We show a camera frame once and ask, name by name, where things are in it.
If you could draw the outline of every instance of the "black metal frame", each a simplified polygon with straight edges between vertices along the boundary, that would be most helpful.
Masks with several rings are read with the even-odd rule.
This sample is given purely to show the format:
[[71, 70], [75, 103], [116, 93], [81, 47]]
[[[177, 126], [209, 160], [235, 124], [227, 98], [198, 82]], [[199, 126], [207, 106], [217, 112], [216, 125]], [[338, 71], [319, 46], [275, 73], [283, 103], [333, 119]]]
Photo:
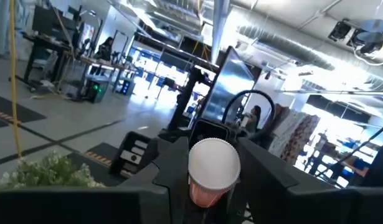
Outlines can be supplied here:
[[89, 57], [91, 57], [92, 56], [92, 54], [95, 54], [96, 52], [97, 52], [97, 50], [98, 50], [98, 46], [97, 46], [97, 42], [98, 42], [98, 38], [100, 38], [100, 32], [101, 32], [101, 30], [102, 30], [102, 27], [103, 27], [103, 23], [104, 23], [104, 20], [103, 19], [99, 19], [99, 18], [97, 18], [98, 19], [98, 21], [99, 21], [99, 23], [98, 23], [98, 29], [97, 29], [97, 33], [96, 33], [96, 37], [94, 38], [94, 40], [93, 40], [93, 45], [94, 45], [94, 50], [91, 50], [90, 52], [89, 52]]
[[50, 50], [56, 51], [58, 53], [58, 58], [57, 58], [57, 61], [54, 65], [53, 74], [52, 74], [52, 77], [50, 79], [51, 82], [54, 82], [55, 79], [60, 76], [60, 73], [62, 72], [62, 69], [63, 69], [62, 60], [64, 59], [64, 57], [63, 57], [64, 51], [70, 50], [70, 48], [63, 46], [63, 45], [58, 45], [58, 44], [52, 43], [52, 42], [45, 40], [45, 39], [38, 37], [38, 36], [30, 36], [28, 34], [23, 34], [22, 37], [33, 42], [34, 46], [32, 47], [32, 51], [31, 51], [31, 54], [29, 56], [29, 60], [27, 63], [27, 67], [26, 67], [24, 76], [20, 77], [20, 76], [16, 75], [16, 79], [18, 79], [19, 81], [25, 83], [26, 85], [28, 85], [32, 88], [37, 88], [37, 85], [29, 82], [29, 75], [31, 74], [31, 70], [32, 70], [32, 66], [33, 66], [34, 61], [35, 61], [37, 49], [45, 48], [45, 49], [50, 49]]
[[[217, 73], [216, 73], [216, 76], [215, 76], [214, 80], [212, 81], [212, 87], [215, 86], [214, 84], [215, 84], [216, 81], [217, 81], [217, 77], [219, 76], [219, 74], [220, 74], [221, 71], [222, 71], [222, 68], [223, 68], [223, 65], [224, 65], [224, 63], [225, 63], [225, 60], [226, 60], [227, 56], [228, 56], [229, 53], [230, 53], [230, 50], [229, 50], [229, 49], [230, 49], [230, 48], [227, 49], [227, 51], [226, 51], [226, 53], [225, 53], [225, 55], [224, 55], [224, 60], [221, 61], [221, 64], [220, 64], [219, 69], [218, 69], [218, 71], [217, 71]], [[205, 111], [205, 108], [206, 108], [206, 106], [207, 106], [207, 102], [208, 102], [210, 96], [212, 95], [212, 89], [213, 89], [213, 88], [210, 88], [209, 91], [208, 91], [208, 94], [206, 94], [205, 99], [204, 99], [204, 101], [202, 102], [201, 109], [200, 109], [199, 112], [198, 112], [198, 115], [197, 115], [198, 117], [201, 117], [201, 116], [202, 116], [202, 112]]]
[[205, 76], [201, 73], [201, 71], [198, 68], [194, 67], [190, 70], [189, 81], [187, 82], [186, 86], [183, 88], [181, 98], [177, 104], [176, 110], [173, 113], [172, 120], [168, 125], [168, 131], [175, 131], [179, 127], [179, 124], [183, 115], [183, 111], [187, 107], [187, 104], [192, 95], [192, 90], [194, 89], [197, 82], [200, 82], [209, 87], [212, 87], [216, 81], [216, 77], [214, 81], [211, 83], [205, 79]]
[[372, 162], [361, 183], [362, 187], [383, 187], [383, 146]]
[[121, 53], [120, 53], [120, 56], [119, 56], [118, 60], [115, 62], [115, 64], [117, 64], [117, 63], [121, 60], [121, 58], [122, 58], [122, 54], [123, 54], [123, 52], [125, 51], [126, 45], [128, 44], [128, 41], [129, 41], [129, 37], [128, 37], [124, 32], [119, 31], [119, 30], [116, 30], [116, 31], [115, 31], [115, 34], [114, 34], [114, 40], [113, 40], [113, 43], [114, 43], [115, 38], [116, 38], [116, 35], [118, 35], [118, 33], [124, 35], [124, 36], [126, 37], [126, 41], [125, 41], [125, 44], [124, 44], [124, 46], [123, 46], [123, 48], [122, 48], [122, 51], [121, 51]]
[[216, 72], [217, 69], [219, 69], [219, 67], [217, 65], [214, 65], [202, 58], [199, 58], [199, 57], [196, 57], [192, 54], [189, 54], [187, 52], [184, 52], [184, 51], [180, 51], [178, 50], [177, 48], [175, 47], [172, 47], [168, 44], [165, 44], [159, 40], [156, 40], [156, 39], [152, 39], [150, 37], [147, 37], [146, 35], [144, 34], [140, 34], [140, 33], [137, 33], [137, 35], [139, 36], [142, 36], [144, 39], [148, 39], [151, 43], [153, 43], [154, 45], [157, 45], [161, 48], [163, 48], [165, 51], [169, 52], [169, 53], [173, 53], [173, 54], [176, 54], [178, 56], [181, 56], [185, 59], [188, 59], [188, 61], [190, 61], [191, 63], [193, 64], [197, 64], [205, 69], [208, 69], [208, 70], [214, 70], [213, 72]]

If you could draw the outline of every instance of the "ceiling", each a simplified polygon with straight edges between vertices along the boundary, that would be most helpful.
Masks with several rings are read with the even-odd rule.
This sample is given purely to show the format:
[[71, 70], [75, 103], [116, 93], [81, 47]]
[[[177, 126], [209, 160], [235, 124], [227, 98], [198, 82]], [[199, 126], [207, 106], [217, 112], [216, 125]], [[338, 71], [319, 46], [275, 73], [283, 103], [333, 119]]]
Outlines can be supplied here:
[[[144, 0], [128, 1], [134, 3]], [[178, 21], [185, 23], [191, 23], [196, 18], [190, 15], [195, 15], [199, 4], [203, 9], [207, 5], [208, 8], [212, 7], [214, 3], [213, 0], [148, 2], [158, 3], [158, 7], [164, 2], [164, 9], [170, 14], [179, 11], [182, 16], [176, 13]], [[283, 78], [298, 78], [297, 74], [301, 72], [312, 72], [312, 75], [299, 77], [305, 83], [314, 83], [307, 85], [309, 90], [320, 86], [321, 89], [334, 91], [383, 91], [383, 66], [370, 66], [358, 60], [345, 41], [333, 42], [327, 38], [342, 19], [347, 18], [356, 26], [368, 19], [383, 19], [382, 0], [232, 0], [231, 4], [236, 6], [234, 10], [238, 14], [231, 17], [234, 10], [230, 12], [230, 23], [226, 23], [225, 29], [234, 26], [234, 30], [225, 32], [224, 36], [237, 38], [238, 43], [241, 43], [241, 47], [237, 44], [237, 51], [248, 63], [258, 66], [269, 64], [265, 67], [266, 71], [279, 73], [281, 70]], [[213, 19], [206, 16], [205, 12], [201, 10], [200, 19], [212, 22]], [[180, 28], [180, 32], [188, 35], [183, 28]], [[329, 98], [350, 103], [360, 110], [383, 117], [383, 96]]]

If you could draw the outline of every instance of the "table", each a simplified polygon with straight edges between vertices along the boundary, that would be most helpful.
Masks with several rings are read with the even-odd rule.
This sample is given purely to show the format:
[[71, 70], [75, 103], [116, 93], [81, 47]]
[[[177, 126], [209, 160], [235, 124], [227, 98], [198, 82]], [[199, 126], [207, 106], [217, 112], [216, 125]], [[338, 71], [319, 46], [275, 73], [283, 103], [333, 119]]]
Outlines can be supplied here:
[[[319, 155], [314, 159], [315, 162], [313, 162], [313, 165], [312, 165], [312, 167], [311, 167], [311, 169], [310, 169], [310, 171], [309, 171], [309, 174], [311, 174], [311, 175], [315, 175], [315, 173], [316, 173], [316, 171], [317, 171], [317, 168], [318, 168], [318, 166], [321, 164], [321, 161], [322, 161], [322, 159], [323, 159], [324, 156], [329, 156], [329, 157], [333, 158], [335, 161], [339, 161], [339, 160], [341, 160], [341, 158], [334, 157], [333, 155], [327, 154], [327, 153], [325, 153], [325, 152], [321, 152], [321, 151], [318, 151], [318, 152], [319, 152]], [[344, 167], [348, 167], [348, 168], [350, 168], [355, 174], [360, 175], [361, 177], [364, 177], [364, 176], [366, 175], [368, 169], [369, 169], [368, 167], [365, 167], [363, 170], [360, 170], [360, 169], [357, 169], [357, 168], [355, 168], [354, 166], [348, 164], [347, 162], [342, 162], [340, 165], [341, 165], [341, 166], [338, 167], [338, 168], [335, 167], [336, 170], [333, 171], [333, 174], [332, 174], [331, 178], [332, 178], [332, 177], [336, 177], [337, 175], [339, 176], [339, 173], [342, 172], [342, 170], [344, 169]]]
[[25, 84], [33, 87], [33, 88], [36, 88], [35, 85], [29, 83], [29, 75], [30, 75], [31, 70], [32, 70], [32, 65], [35, 61], [35, 55], [36, 55], [37, 49], [45, 48], [45, 49], [56, 51], [58, 53], [58, 59], [54, 65], [53, 74], [52, 74], [52, 78], [51, 78], [51, 81], [54, 82], [57, 75], [62, 70], [61, 65], [62, 65], [62, 59], [63, 59], [64, 51], [70, 50], [70, 47], [68, 45], [58, 44], [56, 42], [53, 42], [49, 38], [46, 38], [46, 37], [41, 36], [41, 35], [28, 35], [26, 33], [23, 33], [22, 37], [33, 42], [34, 46], [32, 47], [32, 51], [31, 51], [31, 54], [29, 56], [29, 60], [28, 60], [28, 64], [27, 64], [24, 76], [20, 77], [20, 76], [16, 75], [16, 79], [22, 81], [23, 83], [25, 83]]

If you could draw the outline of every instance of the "ventilation duct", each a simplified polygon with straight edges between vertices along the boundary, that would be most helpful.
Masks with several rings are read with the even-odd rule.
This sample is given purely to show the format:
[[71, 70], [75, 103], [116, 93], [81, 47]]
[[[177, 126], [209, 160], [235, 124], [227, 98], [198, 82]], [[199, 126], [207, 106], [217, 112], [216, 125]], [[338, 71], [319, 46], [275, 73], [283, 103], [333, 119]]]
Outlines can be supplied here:
[[[285, 25], [279, 26], [279, 22], [266, 20], [266, 17], [237, 6], [232, 8], [229, 20], [231, 21], [234, 18], [238, 18], [237, 21], [246, 21], [237, 24], [236, 29], [239, 34], [255, 40], [256, 43], [267, 45], [304, 64], [315, 65], [326, 70], [335, 69], [335, 66], [329, 63], [325, 58], [321, 58], [310, 48], [299, 44], [298, 40], [287, 37], [291, 32], [289, 27]], [[303, 35], [307, 36], [306, 34], [299, 33], [299, 38], [304, 38]]]
[[165, 4], [171, 9], [194, 17], [198, 15], [198, 1], [200, 0], [155, 0], [157, 4]]
[[201, 34], [201, 26], [199, 25], [199, 21], [197, 20], [188, 21], [185, 19], [181, 19], [175, 14], [152, 6], [150, 3], [148, 3], [146, 13], [152, 18], [165, 22], [175, 28], [183, 30], [184, 32], [188, 32], [193, 35]]
[[279, 47], [279, 50], [294, 55], [302, 61], [320, 68], [333, 70], [337, 66], [329, 58], [336, 58], [352, 66], [367, 71], [369, 75], [383, 80], [383, 66], [372, 66], [358, 60], [353, 53], [340, 49], [326, 41], [295, 30], [281, 22], [266, 18], [249, 9], [233, 6], [228, 21], [241, 21], [237, 24], [238, 32], [249, 39]]
[[230, 0], [215, 0], [214, 24], [212, 31], [212, 50], [210, 59], [215, 64], [219, 56], [220, 43], [224, 34], [224, 26], [230, 12]]

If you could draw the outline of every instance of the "computer monitor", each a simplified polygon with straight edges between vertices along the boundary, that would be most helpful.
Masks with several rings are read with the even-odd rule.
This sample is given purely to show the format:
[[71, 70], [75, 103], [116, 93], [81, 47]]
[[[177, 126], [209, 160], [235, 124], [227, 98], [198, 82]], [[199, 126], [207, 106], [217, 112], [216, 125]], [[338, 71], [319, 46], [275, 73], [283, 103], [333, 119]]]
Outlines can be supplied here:
[[82, 33], [80, 34], [80, 39], [78, 43], [78, 47], [81, 49], [83, 43], [85, 43], [85, 40], [90, 39], [89, 43], [85, 46], [85, 50], [88, 50], [90, 48], [90, 43], [93, 40], [93, 35], [94, 35], [95, 28], [94, 26], [83, 23], [82, 24]]
[[53, 9], [44, 9], [40, 6], [35, 6], [34, 20], [32, 22], [32, 30], [38, 31], [41, 34], [45, 34], [51, 37], [55, 37], [58, 40], [67, 40], [64, 30], [62, 29], [61, 23], [66, 28], [69, 38], [71, 39], [75, 30], [75, 21], [68, 19], [60, 15], [58, 19]]
[[[239, 92], [250, 90], [254, 84], [253, 75], [238, 56], [233, 47], [226, 51], [226, 58], [220, 66], [220, 72], [209, 90], [201, 117], [211, 121], [221, 121], [225, 107]], [[227, 121], [234, 121], [237, 110], [242, 105], [242, 97], [232, 104]]]

